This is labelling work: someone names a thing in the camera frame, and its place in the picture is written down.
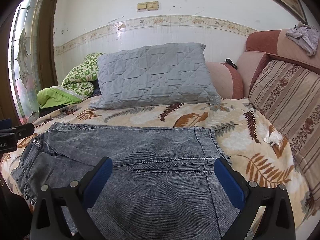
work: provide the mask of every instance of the gray cloth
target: gray cloth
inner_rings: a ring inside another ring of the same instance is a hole
[[[118,109],[173,103],[219,104],[204,64],[205,45],[168,43],[98,58],[102,97],[91,107]]]
[[[103,156],[113,171],[88,212],[106,239],[221,239],[238,214],[213,170],[230,158],[205,128],[55,123],[26,147],[12,177],[36,201],[41,185],[80,180]]]
[[[303,48],[308,56],[316,54],[320,31],[314,28],[298,27],[289,29],[285,35]]]

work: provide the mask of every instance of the green blanket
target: green blanket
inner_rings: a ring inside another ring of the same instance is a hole
[[[40,108],[80,103],[92,95],[94,86],[90,81],[98,79],[97,58],[103,53],[92,53],[74,67],[60,86],[39,91],[37,101]]]

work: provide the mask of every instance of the light switch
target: light switch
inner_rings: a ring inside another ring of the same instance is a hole
[[[137,9],[138,9],[138,12],[144,11],[144,10],[148,10],[148,11],[158,10],[159,2],[154,1],[154,2],[138,3]]]

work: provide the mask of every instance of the glass door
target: glass door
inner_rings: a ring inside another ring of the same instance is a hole
[[[42,0],[23,0],[10,31],[8,66],[13,101],[22,124],[38,118],[41,90],[37,65],[37,30]]]

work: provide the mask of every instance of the gray quilted pillow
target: gray quilted pillow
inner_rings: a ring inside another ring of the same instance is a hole
[[[168,43],[98,58],[101,99],[91,107],[219,104],[221,97],[204,64],[205,45]]]

